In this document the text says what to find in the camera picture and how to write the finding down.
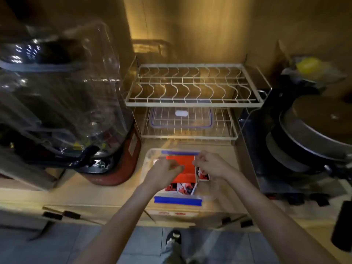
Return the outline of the person's left hand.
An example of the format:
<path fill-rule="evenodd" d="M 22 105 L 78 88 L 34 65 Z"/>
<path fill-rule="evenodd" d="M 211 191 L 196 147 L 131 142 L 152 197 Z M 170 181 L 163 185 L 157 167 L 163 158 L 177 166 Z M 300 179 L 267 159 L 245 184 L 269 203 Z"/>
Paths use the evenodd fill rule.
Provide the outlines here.
<path fill-rule="evenodd" d="M 172 166 L 179 165 L 175 160 L 157 160 L 152 168 L 147 172 L 142 183 L 144 189 L 148 189 L 151 193 L 157 193 L 172 183 L 176 176 L 168 174 Z"/>

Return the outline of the person's right hand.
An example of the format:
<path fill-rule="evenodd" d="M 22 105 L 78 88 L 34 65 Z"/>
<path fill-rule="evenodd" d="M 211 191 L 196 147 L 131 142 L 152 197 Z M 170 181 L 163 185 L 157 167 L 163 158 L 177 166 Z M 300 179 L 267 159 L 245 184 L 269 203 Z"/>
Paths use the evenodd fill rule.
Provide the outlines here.
<path fill-rule="evenodd" d="M 237 169 L 228 164 L 220 155 L 213 152 L 202 150 L 195 156 L 195 160 L 207 161 L 207 169 L 205 172 L 208 173 L 210 177 L 229 180 L 230 178 L 241 175 Z"/>

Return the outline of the orange packet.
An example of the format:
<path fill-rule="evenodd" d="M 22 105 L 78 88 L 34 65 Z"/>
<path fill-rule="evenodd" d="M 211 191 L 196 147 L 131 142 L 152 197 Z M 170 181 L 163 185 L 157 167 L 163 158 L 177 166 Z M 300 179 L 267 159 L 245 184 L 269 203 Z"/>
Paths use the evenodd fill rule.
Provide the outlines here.
<path fill-rule="evenodd" d="M 197 183 L 196 167 L 193 165 L 195 155 L 169 155 L 167 160 L 175 160 L 184 166 L 182 173 L 177 175 L 172 183 Z"/>

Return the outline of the person's left forearm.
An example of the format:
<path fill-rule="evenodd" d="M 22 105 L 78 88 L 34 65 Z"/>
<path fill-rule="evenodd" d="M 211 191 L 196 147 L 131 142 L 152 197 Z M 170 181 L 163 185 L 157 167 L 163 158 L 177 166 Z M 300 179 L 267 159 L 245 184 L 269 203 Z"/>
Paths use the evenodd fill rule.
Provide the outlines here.
<path fill-rule="evenodd" d="M 79 254 L 74 264 L 116 264 L 152 197 L 169 183 L 143 182 Z"/>

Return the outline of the person's right forearm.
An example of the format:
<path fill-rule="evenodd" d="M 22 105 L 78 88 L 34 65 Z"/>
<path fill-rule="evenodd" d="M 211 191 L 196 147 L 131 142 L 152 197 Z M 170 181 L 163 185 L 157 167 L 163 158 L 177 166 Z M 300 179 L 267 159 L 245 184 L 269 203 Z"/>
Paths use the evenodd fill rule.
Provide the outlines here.
<path fill-rule="evenodd" d="M 235 191 L 252 219 L 285 264 L 340 264 L 318 241 L 233 168 L 220 175 Z"/>

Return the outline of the red white black packet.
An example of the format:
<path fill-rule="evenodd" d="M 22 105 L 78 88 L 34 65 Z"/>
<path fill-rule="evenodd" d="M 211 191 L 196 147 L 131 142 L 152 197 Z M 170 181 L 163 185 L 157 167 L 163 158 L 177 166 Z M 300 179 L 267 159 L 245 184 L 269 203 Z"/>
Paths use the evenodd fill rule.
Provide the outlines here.
<path fill-rule="evenodd" d="M 171 183 L 164 191 L 172 194 L 194 195 L 198 183 Z"/>

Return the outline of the clear container with blue clips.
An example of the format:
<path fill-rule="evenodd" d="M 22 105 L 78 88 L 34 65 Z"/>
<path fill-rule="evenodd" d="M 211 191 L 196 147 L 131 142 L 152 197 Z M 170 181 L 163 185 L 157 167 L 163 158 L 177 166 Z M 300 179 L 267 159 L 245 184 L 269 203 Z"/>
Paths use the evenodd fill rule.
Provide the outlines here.
<path fill-rule="evenodd" d="M 198 155 L 200 151 L 178 150 L 178 149 L 162 149 L 152 148 L 147 151 L 140 174 L 140 182 L 142 183 L 147 172 L 152 168 L 157 160 L 166 160 L 169 155 Z M 199 181 L 197 179 L 197 187 L 194 195 L 181 195 L 167 193 L 162 189 L 154 196 L 156 204 L 178 204 L 188 206 L 202 206 L 204 201 L 212 201 L 219 197 L 219 183 L 210 177 L 210 181 Z"/>

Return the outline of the clear lid with blue rim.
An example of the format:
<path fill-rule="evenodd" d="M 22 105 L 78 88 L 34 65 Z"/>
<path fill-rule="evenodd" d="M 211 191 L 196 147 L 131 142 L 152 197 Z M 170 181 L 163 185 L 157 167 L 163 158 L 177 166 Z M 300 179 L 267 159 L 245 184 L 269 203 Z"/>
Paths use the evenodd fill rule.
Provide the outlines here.
<path fill-rule="evenodd" d="M 208 129 L 214 121 L 209 107 L 153 107 L 148 115 L 149 125 L 155 129 Z"/>

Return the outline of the black gas stove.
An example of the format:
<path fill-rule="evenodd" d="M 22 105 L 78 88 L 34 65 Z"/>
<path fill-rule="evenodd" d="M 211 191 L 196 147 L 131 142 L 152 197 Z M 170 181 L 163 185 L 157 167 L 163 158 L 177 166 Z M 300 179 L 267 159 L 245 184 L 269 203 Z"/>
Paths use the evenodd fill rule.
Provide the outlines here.
<path fill-rule="evenodd" d="M 352 176 L 344 179 L 332 177 L 327 172 L 293 172 L 275 160 L 266 146 L 266 136 L 275 126 L 280 112 L 288 109 L 297 97 L 303 95 L 321 94 L 314 87 L 272 89 L 262 108 L 251 114 L 240 140 L 247 154 L 241 156 L 249 158 L 247 167 L 243 166 L 244 173 L 253 175 L 254 185 L 271 200 L 287 202 L 286 193 L 302 193 L 306 202 L 313 201 L 310 199 L 311 194 L 324 193 L 330 196 L 330 202 L 332 198 L 344 194 L 341 180 L 352 186 Z"/>

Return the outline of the person's black shoe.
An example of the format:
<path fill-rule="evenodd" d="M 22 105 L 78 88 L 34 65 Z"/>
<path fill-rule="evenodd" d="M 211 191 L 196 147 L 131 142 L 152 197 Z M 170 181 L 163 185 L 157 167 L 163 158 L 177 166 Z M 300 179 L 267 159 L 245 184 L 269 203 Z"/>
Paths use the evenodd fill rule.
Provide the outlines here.
<path fill-rule="evenodd" d="M 182 244 L 182 234 L 179 230 L 173 229 L 166 237 L 165 245 Z"/>

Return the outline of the person's grey trouser leg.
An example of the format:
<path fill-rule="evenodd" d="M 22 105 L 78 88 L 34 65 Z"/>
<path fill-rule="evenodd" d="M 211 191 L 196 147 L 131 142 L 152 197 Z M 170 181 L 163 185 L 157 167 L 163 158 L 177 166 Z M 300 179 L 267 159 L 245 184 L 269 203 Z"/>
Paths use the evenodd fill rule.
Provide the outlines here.
<path fill-rule="evenodd" d="M 182 257 L 181 244 L 175 240 L 169 240 L 161 253 L 160 264 L 187 264 Z"/>

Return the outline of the black stove knob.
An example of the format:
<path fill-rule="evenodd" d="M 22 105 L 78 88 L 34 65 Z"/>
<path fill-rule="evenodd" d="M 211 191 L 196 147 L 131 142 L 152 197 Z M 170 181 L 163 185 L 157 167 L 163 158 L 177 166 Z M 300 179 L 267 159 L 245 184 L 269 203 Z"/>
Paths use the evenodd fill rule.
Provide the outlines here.
<path fill-rule="evenodd" d="M 310 195 L 310 199 L 315 201 L 319 207 L 326 207 L 330 205 L 330 196 L 324 193 L 313 193 Z"/>
<path fill-rule="evenodd" d="M 301 206 L 305 204 L 305 196 L 302 193 L 286 193 L 285 199 L 291 206 Z"/>

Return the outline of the metal pot with lid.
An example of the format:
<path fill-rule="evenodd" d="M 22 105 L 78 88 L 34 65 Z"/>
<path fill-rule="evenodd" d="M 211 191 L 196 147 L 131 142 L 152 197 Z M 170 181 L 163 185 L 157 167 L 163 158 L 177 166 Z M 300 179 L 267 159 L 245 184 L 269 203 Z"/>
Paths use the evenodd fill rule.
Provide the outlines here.
<path fill-rule="evenodd" d="M 270 154 L 296 173 L 352 176 L 352 103 L 321 95 L 297 97 L 266 136 Z"/>

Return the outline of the red blender with clear cover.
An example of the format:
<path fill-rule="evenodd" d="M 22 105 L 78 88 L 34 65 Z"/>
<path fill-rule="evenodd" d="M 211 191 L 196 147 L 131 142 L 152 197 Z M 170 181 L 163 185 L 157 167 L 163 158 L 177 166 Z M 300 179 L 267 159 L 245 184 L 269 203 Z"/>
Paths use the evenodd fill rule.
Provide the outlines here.
<path fill-rule="evenodd" d="M 129 180 L 141 142 L 121 86 L 103 21 L 0 24 L 0 186 L 46 191 L 67 170 Z"/>

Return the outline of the yellow item in plastic bag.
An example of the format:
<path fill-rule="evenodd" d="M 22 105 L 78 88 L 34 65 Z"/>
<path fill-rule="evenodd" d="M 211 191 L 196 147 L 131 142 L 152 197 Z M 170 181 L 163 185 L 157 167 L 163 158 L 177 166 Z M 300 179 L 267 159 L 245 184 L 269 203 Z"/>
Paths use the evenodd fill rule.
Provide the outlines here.
<path fill-rule="evenodd" d="M 339 83 L 348 76 L 330 62 L 313 56 L 292 56 L 280 75 L 288 76 L 296 84 L 306 81 L 323 85 Z"/>

